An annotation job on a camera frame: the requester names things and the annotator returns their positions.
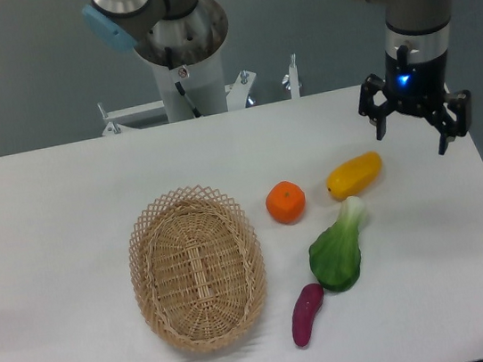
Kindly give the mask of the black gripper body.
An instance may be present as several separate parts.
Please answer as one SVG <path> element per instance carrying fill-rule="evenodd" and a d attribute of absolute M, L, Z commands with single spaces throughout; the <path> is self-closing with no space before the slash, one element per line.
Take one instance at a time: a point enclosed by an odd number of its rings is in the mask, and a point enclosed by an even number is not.
<path fill-rule="evenodd" d="M 400 65 L 385 56 L 385 86 L 382 89 L 392 111 L 417 118 L 431 116 L 444 104 L 447 52 L 428 62 Z"/>

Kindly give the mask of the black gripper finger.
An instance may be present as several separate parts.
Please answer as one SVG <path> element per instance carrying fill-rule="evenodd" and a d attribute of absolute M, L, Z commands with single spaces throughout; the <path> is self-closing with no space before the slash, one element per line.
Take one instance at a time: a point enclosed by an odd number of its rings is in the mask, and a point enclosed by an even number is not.
<path fill-rule="evenodd" d="M 472 121 L 471 101 L 469 90 L 445 93 L 430 113 L 428 121 L 439 132 L 439 155 L 446 153 L 449 143 L 468 133 Z"/>
<path fill-rule="evenodd" d="M 384 100 L 381 104 L 375 102 L 376 95 L 383 95 L 383 89 L 385 88 L 385 81 L 371 74 L 366 77 L 364 82 L 361 84 L 360 96 L 359 96 L 359 107 L 358 112 L 361 116 L 367 117 L 370 124 L 375 127 L 376 139 L 381 141 L 385 136 L 387 129 L 387 117 L 392 112 L 388 100 Z"/>

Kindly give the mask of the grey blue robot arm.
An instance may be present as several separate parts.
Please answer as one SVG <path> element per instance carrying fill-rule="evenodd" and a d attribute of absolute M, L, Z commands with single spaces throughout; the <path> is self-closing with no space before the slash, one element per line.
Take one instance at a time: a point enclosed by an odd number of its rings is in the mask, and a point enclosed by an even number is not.
<path fill-rule="evenodd" d="M 439 150 L 465 136 L 471 93 L 447 92 L 445 66 L 452 0 L 364 0 L 386 8 L 385 74 L 361 85 L 359 108 L 386 133 L 387 117 L 402 113 L 428 121 Z M 169 120 L 230 110 L 220 64 L 228 19 L 214 0 L 90 0 L 82 16 L 118 52 L 136 52 L 156 76 Z"/>

